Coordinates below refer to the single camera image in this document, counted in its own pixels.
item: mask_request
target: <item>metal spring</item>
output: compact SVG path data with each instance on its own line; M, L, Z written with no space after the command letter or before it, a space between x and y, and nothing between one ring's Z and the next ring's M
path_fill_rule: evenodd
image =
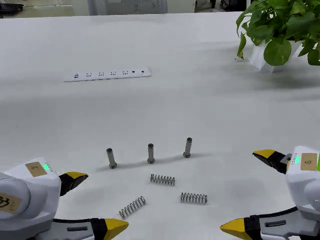
M175 177L151 174L150 181L156 184L175 185Z
M129 205L126 207L122 208L119 211L119 214L121 215L122 218L128 217L130 214L133 214L136 210L141 208L142 206L146 205L146 200L143 196L138 197L136 200L131 202Z
M208 196L205 194L182 192L180 199L181 202L206 204L208 201Z

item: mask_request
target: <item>metal bolt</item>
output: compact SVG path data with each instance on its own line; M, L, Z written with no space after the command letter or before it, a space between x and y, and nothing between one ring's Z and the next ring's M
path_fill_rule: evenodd
M186 139L185 150L184 150L184 153L183 153L183 156L184 156L186 159L190 158L190 156L191 156L191 153L190 153L191 144L192 144L192 138L191 138L191 137L188 137L188 138Z
M117 163L115 161L115 157L114 157L114 153L112 151L111 148L108 148L106 150L106 154L108 155L108 159L109 159L109 168L111 169L115 169L117 167Z
M152 143L148 144L148 163L153 164L155 163L155 158L154 158L154 145Z

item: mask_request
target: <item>electrical socket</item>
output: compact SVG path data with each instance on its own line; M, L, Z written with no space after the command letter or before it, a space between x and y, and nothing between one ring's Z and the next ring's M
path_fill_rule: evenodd
M151 71L148 67L144 68L127 68L123 70L98 71L98 72L75 72L67 77L65 82L80 82L106 79L126 79L150 77Z

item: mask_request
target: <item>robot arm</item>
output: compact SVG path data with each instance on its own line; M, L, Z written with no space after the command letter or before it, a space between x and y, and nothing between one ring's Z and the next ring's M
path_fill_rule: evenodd
M60 196L88 177L67 172L61 176L43 158L0 173L0 239L110 240L128 227L117 219L54 219Z
M320 151L297 146L284 155L266 149L255 157L285 174L295 207L285 211L252 215L232 220L222 226L223 232L244 240L320 240Z

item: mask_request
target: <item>label sticker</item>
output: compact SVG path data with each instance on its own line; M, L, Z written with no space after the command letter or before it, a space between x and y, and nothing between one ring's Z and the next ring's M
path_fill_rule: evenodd
M0 192L0 211L14 214L21 203L21 198Z
M47 174L46 170L42 167L42 165L38 161L26 163L25 166L31 173L32 177L34 178Z
M317 171L318 164L317 153L302 153L301 154L301 170L302 171Z

